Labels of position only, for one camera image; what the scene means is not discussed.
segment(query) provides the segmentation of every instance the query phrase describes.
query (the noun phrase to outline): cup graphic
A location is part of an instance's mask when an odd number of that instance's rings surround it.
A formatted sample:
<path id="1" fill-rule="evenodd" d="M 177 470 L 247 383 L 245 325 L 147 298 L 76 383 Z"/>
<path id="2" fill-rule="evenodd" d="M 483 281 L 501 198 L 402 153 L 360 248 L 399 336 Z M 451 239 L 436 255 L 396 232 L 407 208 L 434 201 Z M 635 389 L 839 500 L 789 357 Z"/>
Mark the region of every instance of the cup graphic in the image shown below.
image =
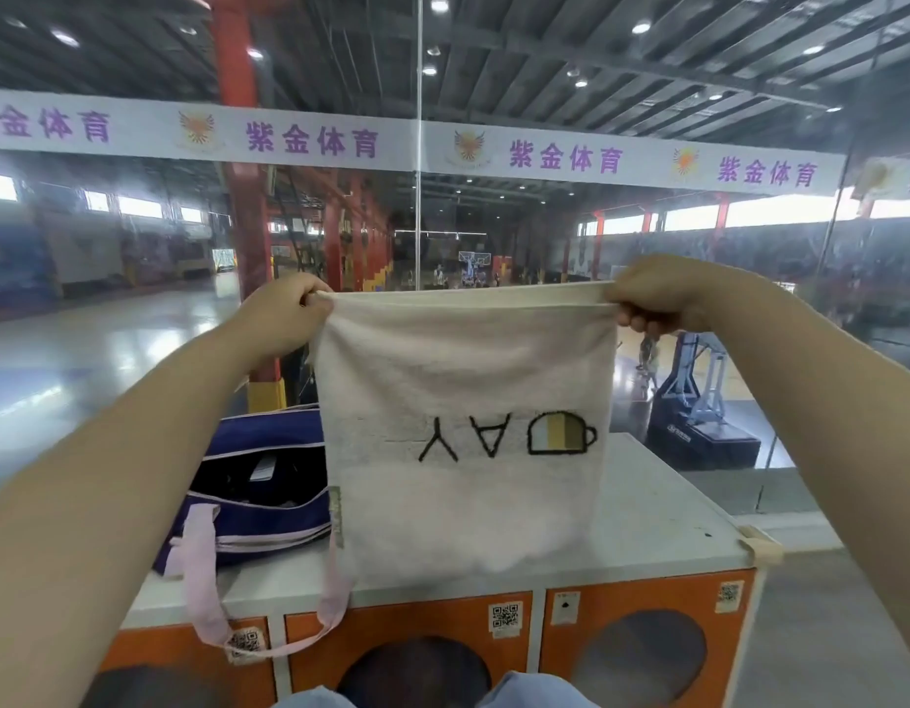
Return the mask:
<path id="1" fill-rule="evenodd" d="M 595 428 L 575 413 L 557 410 L 539 414 L 527 427 L 527 452 L 531 455 L 581 455 L 597 439 Z"/>

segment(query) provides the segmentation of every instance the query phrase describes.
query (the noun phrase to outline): sticker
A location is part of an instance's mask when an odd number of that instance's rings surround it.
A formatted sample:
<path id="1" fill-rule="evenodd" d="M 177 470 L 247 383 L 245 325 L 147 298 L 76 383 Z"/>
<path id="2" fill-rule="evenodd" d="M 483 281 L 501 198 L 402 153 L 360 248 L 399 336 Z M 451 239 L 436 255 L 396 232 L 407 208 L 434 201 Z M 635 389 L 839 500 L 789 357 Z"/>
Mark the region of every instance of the sticker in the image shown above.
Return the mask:
<path id="1" fill-rule="evenodd" d="M 261 455 L 259 463 L 255 465 L 255 469 L 252 470 L 252 475 L 249 477 L 249 481 L 268 481 L 272 478 L 274 474 L 274 462 L 277 460 L 271 452 L 266 452 Z"/>
<path id="2" fill-rule="evenodd" d="M 334 535 L 334 544 L 343 548 L 343 511 L 340 503 L 340 487 L 328 488 L 330 494 L 330 533 Z"/>
<path id="3" fill-rule="evenodd" d="M 264 632 L 254 626 L 246 626 L 244 629 L 232 631 L 232 637 L 225 643 L 225 658 L 232 666 L 256 664 L 265 659 L 249 656 L 240 651 L 260 651 L 267 647 Z"/>
<path id="4" fill-rule="evenodd" d="M 579 619 L 579 591 L 560 591 L 553 596 L 550 626 L 575 624 Z"/>
<path id="5" fill-rule="evenodd" d="M 723 582 L 717 592 L 717 605 L 713 608 L 715 614 L 734 614 L 740 610 L 740 602 L 744 597 L 746 582 Z"/>
<path id="6" fill-rule="evenodd" d="M 524 603 L 493 603 L 488 606 L 488 631 L 494 638 L 516 638 L 524 627 Z"/>

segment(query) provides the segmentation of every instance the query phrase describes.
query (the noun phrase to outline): ceiling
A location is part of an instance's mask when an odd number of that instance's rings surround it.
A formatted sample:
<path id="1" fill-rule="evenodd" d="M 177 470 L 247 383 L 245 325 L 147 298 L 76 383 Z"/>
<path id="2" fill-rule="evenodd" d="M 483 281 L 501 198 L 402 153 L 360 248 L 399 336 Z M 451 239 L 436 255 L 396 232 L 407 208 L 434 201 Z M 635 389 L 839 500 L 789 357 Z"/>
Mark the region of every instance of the ceiling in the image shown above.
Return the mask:
<path id="1" fill-rule="evenodd" d="M 249 4 L 263 106 L 415 115 L 416 0 Z M 441 15 L 425 5 L 424 48 L 438 55 L 423 61 L 438 73 L 422 80 L 424 118 L 910 153 L 910 0 L 449 0 Z M 209 15 L 193 0 L 0 0 L 0 87 L 218 102 Z M 642 20 L 650 29 L 633 34 Z M 379 195 L 405 211 L 412 183 L 381 178 Z M 667 195 L 519 185 L 426 177 L 423 199 L 517 217 L 540 201 L 576 210 Z"/>

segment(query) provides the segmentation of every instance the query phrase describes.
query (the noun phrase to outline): person's left arm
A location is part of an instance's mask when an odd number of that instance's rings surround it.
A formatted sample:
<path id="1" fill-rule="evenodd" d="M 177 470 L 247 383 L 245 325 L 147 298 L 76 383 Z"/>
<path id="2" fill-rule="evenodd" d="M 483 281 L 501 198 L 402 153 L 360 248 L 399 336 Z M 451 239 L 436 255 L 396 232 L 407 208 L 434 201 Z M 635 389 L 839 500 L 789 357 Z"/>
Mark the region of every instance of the person's left arm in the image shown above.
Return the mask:
<path id="1" fill-rule="evenodd" d="M 256 291 L 0 487 L 0 706 L 76 706 L 146 577 L 228 400 L 307 343 L 329 288 Z"/>

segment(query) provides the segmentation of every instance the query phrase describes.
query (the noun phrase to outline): bag strap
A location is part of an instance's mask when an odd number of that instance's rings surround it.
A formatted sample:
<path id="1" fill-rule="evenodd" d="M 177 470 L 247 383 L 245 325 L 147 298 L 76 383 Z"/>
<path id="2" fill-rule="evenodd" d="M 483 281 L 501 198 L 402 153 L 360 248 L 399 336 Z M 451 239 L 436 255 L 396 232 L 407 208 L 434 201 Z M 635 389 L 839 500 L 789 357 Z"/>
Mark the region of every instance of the bag strap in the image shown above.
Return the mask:
<path id="1" fill-rule="evenodd" d="M 216 532 L 214 520 L 218 504 L 199 503 L 189 507 L 183 523 L 183 541 L 170 552 L 165 575 L 183 574 L 183 593 L 187 611 L 196 635 L 204 644 L 234 651 L 237 656 L 273 658 L 288 656 L 313 646 L 336 629 L 346 613 L 353 583 L 343 577 L 337 567 L 337 544 L 330 535 L 323 592 L 317 605 L 317 620 L 321 629 L 316 635 L 277 646 L 273 649 L 248 651 L 229 644 L 232 627 L 228 624 L 219 590 L 216 586 Z"/>

